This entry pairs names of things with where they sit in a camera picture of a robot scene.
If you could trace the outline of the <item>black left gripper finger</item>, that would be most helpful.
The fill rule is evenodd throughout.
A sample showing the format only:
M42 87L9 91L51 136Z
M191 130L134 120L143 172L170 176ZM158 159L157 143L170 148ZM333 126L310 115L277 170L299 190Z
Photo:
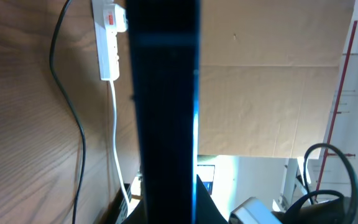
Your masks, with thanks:
M228 224L199 176L197 176L196 187L196 224Z

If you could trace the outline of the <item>blue screen Samsung smartphone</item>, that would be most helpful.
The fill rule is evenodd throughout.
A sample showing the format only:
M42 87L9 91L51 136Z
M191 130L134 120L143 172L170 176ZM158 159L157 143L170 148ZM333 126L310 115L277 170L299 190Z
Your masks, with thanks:
M201 3L126 7L146 219L194 223Z

